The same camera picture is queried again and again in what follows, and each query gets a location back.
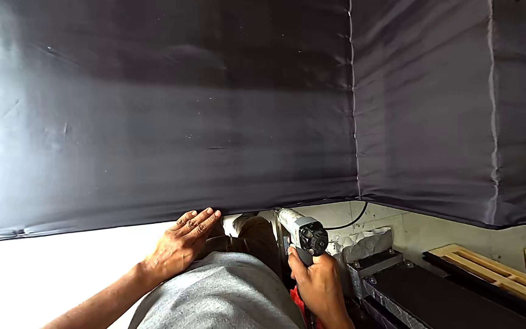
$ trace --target wooden frame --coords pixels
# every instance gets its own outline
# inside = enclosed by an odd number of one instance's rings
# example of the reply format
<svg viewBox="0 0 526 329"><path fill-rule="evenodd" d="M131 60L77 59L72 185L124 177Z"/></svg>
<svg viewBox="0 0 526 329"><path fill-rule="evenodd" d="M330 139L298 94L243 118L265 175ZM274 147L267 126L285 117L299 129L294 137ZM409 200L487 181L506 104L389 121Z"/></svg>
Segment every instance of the wooden frame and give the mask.
<svg viewBox="0 0 526 329"><path fill-rule="evenodd" d="M448 245L430 253L513 295L526 300L526 274L486 258L459 245Z"/></svg>

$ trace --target power cord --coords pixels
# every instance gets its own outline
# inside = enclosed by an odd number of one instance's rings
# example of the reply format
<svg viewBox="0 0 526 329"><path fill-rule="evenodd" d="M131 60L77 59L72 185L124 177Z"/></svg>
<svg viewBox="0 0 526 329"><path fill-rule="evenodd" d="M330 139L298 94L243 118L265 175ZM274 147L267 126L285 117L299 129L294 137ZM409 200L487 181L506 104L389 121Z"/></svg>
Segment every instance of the power cord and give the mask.
<svg viewBox="0 0 526 329"><path fill-rule="evenodd" d="M365 214L365 210L366 210L366 206L368 206L369 203L365 201L365 206L362 208L362 211L361 213L358 215L358 217L356 218L356 220L353 220L351 221L350 223L346 224L346 225L343 225L343 226L337 226L337 227L325 227L324 229L326 231L329 231L331 229L341 229L341 228L345 228L345 227L349 227L350 225L353 225L354 223L356 223L359 219L361 219L362 215Z"/></svg>

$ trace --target dark gray fabric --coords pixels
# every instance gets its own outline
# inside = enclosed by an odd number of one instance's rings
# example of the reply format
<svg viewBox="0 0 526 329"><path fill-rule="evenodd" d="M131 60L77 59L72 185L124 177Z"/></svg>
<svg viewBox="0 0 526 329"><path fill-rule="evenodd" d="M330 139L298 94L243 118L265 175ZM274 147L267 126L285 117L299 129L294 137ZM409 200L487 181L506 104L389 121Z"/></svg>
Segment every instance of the dark gray fabric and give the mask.
<svg viewBox="0 0 526 329"><path fill-rule="evenodd" d="M525 0L0 0L0 239L355 198L526 224Z"/></svg>
<svg viewBox="0 0 526 329"><path fill-rule="evenodd" d="M379 0L352 13L360 199L526 224L526 1Z"/></svg>

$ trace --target forearm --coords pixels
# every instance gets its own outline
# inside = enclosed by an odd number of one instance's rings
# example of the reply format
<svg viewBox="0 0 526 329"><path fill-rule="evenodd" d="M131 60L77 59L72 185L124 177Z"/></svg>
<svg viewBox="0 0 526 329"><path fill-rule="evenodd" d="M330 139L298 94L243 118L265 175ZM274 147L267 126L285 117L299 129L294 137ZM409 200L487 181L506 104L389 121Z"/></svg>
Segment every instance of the forearm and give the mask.
<svg viewBox="0 0 526 329"><path fill-rule="evenodd" d="M157 284L139 263L112 285L44 328L107 328Z"/></svg>

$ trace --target left hand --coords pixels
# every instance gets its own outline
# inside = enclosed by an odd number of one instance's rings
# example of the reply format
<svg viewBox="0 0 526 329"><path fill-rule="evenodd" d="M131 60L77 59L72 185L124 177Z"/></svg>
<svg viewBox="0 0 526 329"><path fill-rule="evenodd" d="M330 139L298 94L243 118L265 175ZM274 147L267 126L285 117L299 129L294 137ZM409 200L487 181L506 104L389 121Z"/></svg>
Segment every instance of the left hand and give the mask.
<svg viewBox="0 0 526 329"><path fill-rule="evenodd" d="M144 272L156 286L182 271L196 259L211 228L220 218L220 211L204 209L183 214L165 231L156 250L143 261Z"/></svg>

